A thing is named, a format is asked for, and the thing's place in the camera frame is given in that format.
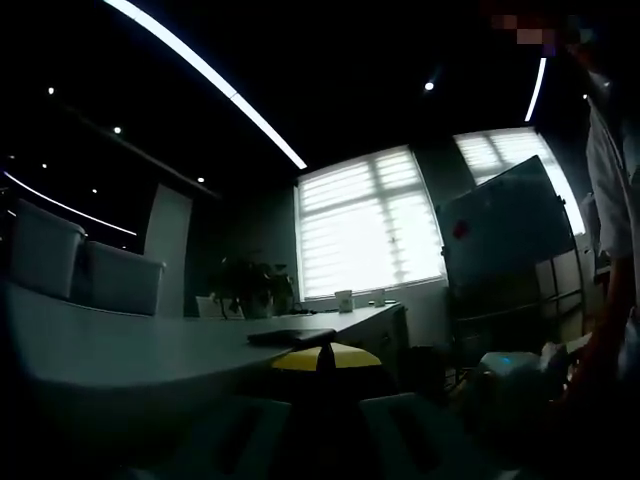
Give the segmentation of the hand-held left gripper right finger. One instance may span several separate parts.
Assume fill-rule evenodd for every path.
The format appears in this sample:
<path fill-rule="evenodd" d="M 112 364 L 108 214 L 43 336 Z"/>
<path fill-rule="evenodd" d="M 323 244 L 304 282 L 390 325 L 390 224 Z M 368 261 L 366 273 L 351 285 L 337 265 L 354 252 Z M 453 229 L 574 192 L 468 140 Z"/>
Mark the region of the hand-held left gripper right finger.
<path fill-rule="evenodd" d="M 375 479 L 494 479 L 496 466 L 443 408 L 415 393 L 392 395 L 381 361 L 333 343 L 329 372 L 357 398 L 364 460 Z"/>

